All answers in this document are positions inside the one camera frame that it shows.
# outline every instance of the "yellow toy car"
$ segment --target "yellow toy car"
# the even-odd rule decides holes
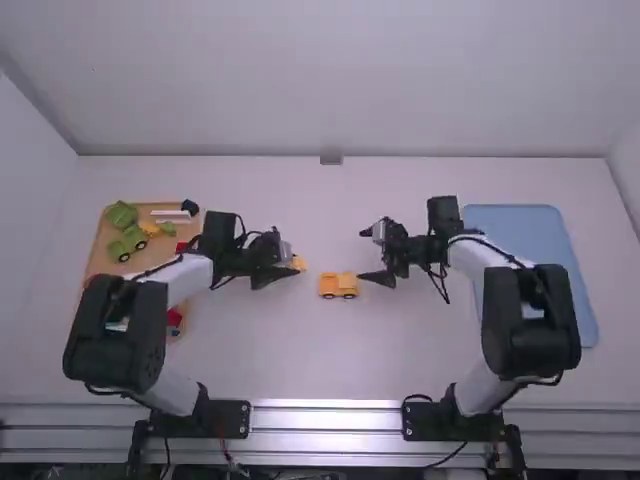
[[[318,294],[327,299],[342,297],[350,300],[356,298],[360,295],[358,277],[353,272],[323,273],[318,280]]]
[[[307,266],[307,262],[304,258],[300,255],[294,255],[291,263],[289,264],[289,268],[293,268],[299,272],[306,272],[309,267]]]
[[[158,235],[160,235],[160,233],[162,233],[162,230],[160,230],[160,227],[158,227],[154,223],[147,222],[145,220],[143,220],[142,222],[138,222],[138,226],[142,229],[144,233],[149,235],[150,238],[157,237]]]

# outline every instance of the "red toy block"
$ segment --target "red toy block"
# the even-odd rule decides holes
[[[177,328],[177,327],[180,326],[180,323],[182,323],[182,315],[180,315],[180,313],[175,308],[170,309],[167,312],[167,315],[169,317],[168,321],[167,321],[167,324],[170,327]]]
[[[183,253],[189,242],[178,242],[176,245],[176,255]]]

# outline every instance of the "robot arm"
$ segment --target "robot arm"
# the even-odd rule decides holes
[[[275,227],[244,247],[238,215],[207,212],[202,234],[181,255],[125,277],[99,274],[85,288],[63,356],[65,375],[97,395],[122,395],[155,412],[190,417],[212,429],[206,388],[164,364],[167,311],[216,288],[224,277],[248,276],[253,290],[299,273]]]
[[[385,270],[359,275],[395,288],[396,276],[407,278],[418,265],[444,286],[451,267],[482,284],[481,343],[483,360],[461,382],[452,384],[440,402],[445,423],[460,417],[489,414],[527,385],[553,385],[581,357],[580,337],[566,270],[536,265],[511,255],[481,231],[466,229],[456,197],[427,202],[429,231],[410,237],[399,223],[385,217],[360,232],[382,247]],[[440,265],[440,273],[432,270]],[[555,377],[552,381],[545,378]]]

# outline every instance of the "blue mat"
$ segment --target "blue mat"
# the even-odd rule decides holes
[[[467,205],[462,216],[465,227],[481,229],[498,246],[515,255],[535,263],[564,266],[569,272],[582,346],[589,348],[598,343],[598,324],[558,209],[551,205]],[[474,293],[481,319],[480,285],[474,285]]]

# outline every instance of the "green toy truck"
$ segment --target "green toy truck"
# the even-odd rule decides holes
[[[118,200],[107,209],[105,217],[111,225],[124,231],[138,221],[138,210],[133,205]]]
[[[125,228],[122,238],[107,245],[107,252],[114,262],[124,263],[133,253],[144,250],[147,243],[149,243],[149,237],[134,223]]]

